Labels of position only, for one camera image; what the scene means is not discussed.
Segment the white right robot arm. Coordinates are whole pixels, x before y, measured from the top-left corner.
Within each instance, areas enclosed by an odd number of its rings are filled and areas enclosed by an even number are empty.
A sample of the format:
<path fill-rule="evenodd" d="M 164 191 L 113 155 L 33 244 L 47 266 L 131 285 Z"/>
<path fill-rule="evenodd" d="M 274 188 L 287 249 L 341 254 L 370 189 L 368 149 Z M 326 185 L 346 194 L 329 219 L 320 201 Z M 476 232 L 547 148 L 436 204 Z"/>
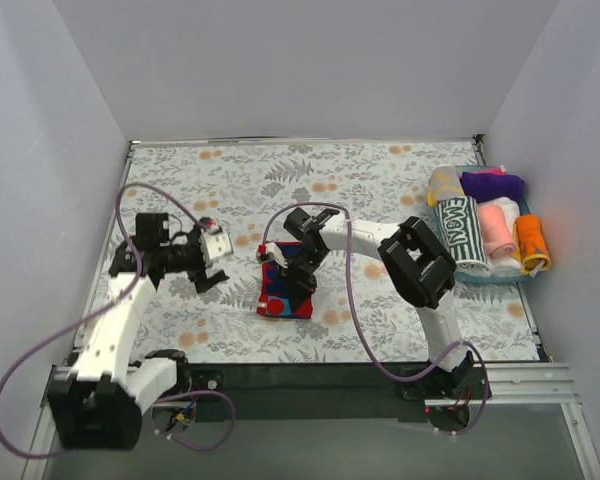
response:
<path fill-rule="evenodd" d="M 334 206 L 326 206 L 314 216 L 296 207 L 283 228 L 300 242 L 298 252 L 279 267 L 293 309 L 314 294 L 315 271 L 327 255 L 343 251 L 354 328 L 374 366 L 390 380 L 412 385 L 427 396 L 469 395 L 469 375 L 477 355 L 462 339 L 453 309 L 456 262 L 421 219 L 411 216 L 401 223 L 378 223 L 354 220 L 346 209 Z M 428 349 L 428 363 L 421 372 L 392 373 L 364 338 L 351 283 L 355 254 L 381 261 L 396 292 L 415 309 Z"/>

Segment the red and blue towel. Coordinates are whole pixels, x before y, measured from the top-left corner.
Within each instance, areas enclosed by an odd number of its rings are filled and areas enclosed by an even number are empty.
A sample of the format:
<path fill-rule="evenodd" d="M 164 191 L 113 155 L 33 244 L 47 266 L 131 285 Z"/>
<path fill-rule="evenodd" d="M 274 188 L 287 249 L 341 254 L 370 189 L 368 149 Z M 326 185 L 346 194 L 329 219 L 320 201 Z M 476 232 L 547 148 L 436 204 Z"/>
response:
<path fill-rule="evenodd" d="M 309 320 L 313 314 L 311 298 L 306 299 L 297 307 L 291 306 L 291 297 L 284 285 L 276 263 L 268 250 L 267 244 L 261 244 L 257 249 L 257 259 L 261 262 L 262 286 L 256 311 L 259 315 L 269 318 Z"/>

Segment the pink panda towel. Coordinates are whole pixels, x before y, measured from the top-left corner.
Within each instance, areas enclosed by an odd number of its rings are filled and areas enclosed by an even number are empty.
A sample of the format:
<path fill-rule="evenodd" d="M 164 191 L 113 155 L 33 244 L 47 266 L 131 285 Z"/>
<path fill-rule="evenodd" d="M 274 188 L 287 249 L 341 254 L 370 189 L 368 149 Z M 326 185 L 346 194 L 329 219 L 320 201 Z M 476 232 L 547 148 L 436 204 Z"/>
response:
<path fill-rule="evenodd" d="M 517 243 L 502 208 L 498 205 L 480 205 L 478 219 L 487 255 L 493 259 L 512 256 Z"/>

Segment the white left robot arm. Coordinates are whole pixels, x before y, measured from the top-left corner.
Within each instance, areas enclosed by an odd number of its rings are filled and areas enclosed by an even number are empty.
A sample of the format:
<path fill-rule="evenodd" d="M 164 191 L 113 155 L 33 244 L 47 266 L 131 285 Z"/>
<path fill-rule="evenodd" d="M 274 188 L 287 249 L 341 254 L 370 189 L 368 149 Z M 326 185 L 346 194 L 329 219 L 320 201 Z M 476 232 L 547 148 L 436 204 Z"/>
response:
<path fill-rule="evenodd" d="M 165 213 L 139 213 L 135 233 L 115 249 L 108 274 L 114 306 L 98 316 L 64 376 L 47 389 L 56 432 L 66 450 L 131 450 L 143 416 L 163 396 L 185 398 L 194 388 L 184 352 L 155 350 L 129 368 L 144 312 L 169 274 L 186 274 L 198 293 L 227 280 L 209 268 L 232 254 L 231 239 L 204 217 L 188 232 L 170 233 Z"/>

